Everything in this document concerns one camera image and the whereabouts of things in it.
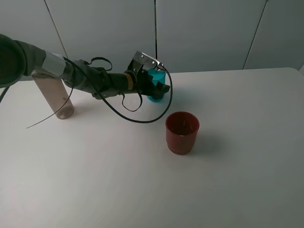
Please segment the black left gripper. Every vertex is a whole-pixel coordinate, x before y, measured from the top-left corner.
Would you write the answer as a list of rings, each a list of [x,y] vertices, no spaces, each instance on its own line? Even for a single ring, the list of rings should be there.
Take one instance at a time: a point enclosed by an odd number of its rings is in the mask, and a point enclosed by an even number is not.
[[[124,74],[131,78],[128,85],[129,91],[134,91],[141,95],[153,96],[153,99],[163,99],[164,95],[170,90],[169,85],[161,82],[157,82],[157,84],[154,85],[148,71],[144,70],[143,65],[135,60],[130,62]]]

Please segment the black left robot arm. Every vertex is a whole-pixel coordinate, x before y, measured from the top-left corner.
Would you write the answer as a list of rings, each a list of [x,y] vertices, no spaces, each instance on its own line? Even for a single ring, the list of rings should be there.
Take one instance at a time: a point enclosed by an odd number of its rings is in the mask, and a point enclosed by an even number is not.
[[[33,71],[40,71],[52,78],[62,79],[68,87],[90,93],[98,100],[136,93],[161,98],[170,86],[154,84],[152,76],[142,67],[141,62],[133,59],[124,73],[109,73],[103,67],[91,67],[86,61],[69,62],[34,45],[0,36],[2,88],[15,84]]]

